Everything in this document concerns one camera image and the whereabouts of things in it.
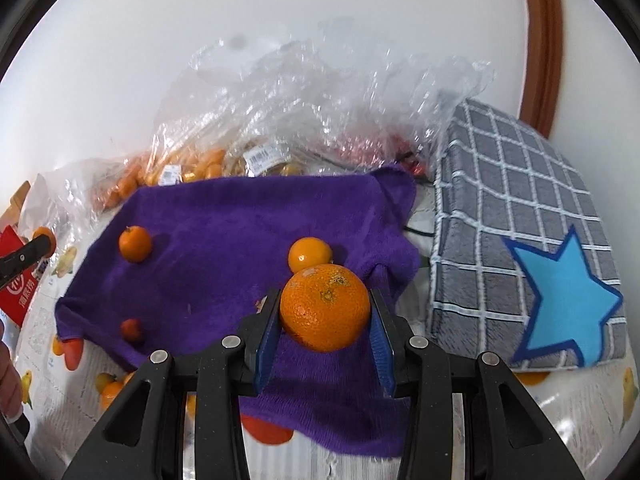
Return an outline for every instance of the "black cable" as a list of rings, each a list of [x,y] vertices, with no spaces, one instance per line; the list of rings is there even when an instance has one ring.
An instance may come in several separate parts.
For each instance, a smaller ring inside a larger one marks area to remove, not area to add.
[[[426,236],[427,238],[433,238],[434,235],[434,233],[418,231],[418,229],[414,229],[413,227],[409,227],[408,225],[405,225],[403,229],[407,232],[413,233],[414,235]]]

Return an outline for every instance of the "red package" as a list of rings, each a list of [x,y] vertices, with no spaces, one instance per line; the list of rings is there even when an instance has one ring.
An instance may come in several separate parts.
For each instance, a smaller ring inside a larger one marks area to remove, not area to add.
[[[22,240],[10,226],[0,234],[0,257],[7,256],[23,246]],[[0,309],[20,328],[37,285],[38,280],[33,277],[31,269],[27,269],[0,290]]]

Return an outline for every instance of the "plastic bag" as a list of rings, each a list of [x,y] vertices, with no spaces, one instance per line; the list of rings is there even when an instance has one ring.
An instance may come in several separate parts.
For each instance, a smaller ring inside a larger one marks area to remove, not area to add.
[[[18,222],[18,234],[31,238],[39,226],[52,229],[57,257],[69,246],[93,234],[101,213],[116,207],[137,188],[127,182],[139,173],[139,157],[121,160],[91,158],[38,174]]]
[[[334,174],[391,162],[424,173],[442,152],[456,105],[493,76],[487,63],[405,56],[351,20],[320,33],[253,64],[248,52],[278,41],[236,39],[200,50],[159,111],[145,183],[192,182],[207,170],[210,178]],[[224,150],[222,162],[207,159],[211,150]]]

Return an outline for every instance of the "gray plaid cushion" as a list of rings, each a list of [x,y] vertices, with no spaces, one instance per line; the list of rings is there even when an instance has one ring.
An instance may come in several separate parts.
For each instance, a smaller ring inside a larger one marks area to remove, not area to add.
[[[436,168],[436,229],[427,334],[468,357],[505,361],[520,344],[534,295],[501,239],[554,252],[573,225],[592,273],[620,288],[611,248],[580,175],[530,126],[474,101],[462,103]],[[623,358],[623,308],[605,326],[603,361]],[[574,368],[571,351],[513,365]]]

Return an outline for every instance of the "purple towel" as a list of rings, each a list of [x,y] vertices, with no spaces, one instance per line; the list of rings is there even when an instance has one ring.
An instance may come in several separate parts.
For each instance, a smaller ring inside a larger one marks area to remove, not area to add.
[[[82,337],[133,368],[162,348],[198,352],[238,328],[271,287],[291,276],[292,243],[327,241],[334,262],[395,303],[419,265],[402,236],[415,198],[411,176],[396,168],[367,175],[221,178],[138,190],[95,241],[58,300],[62,340]],[[118,252],[125,227],[154,237],[142,264]],[[124,319],[139,318],[145,342],[120,337]],[[408,410],[386,399],[367,334],[331,354],[280,339],[271,380],[241,410],[301,431],[336,452],[400,456]]]

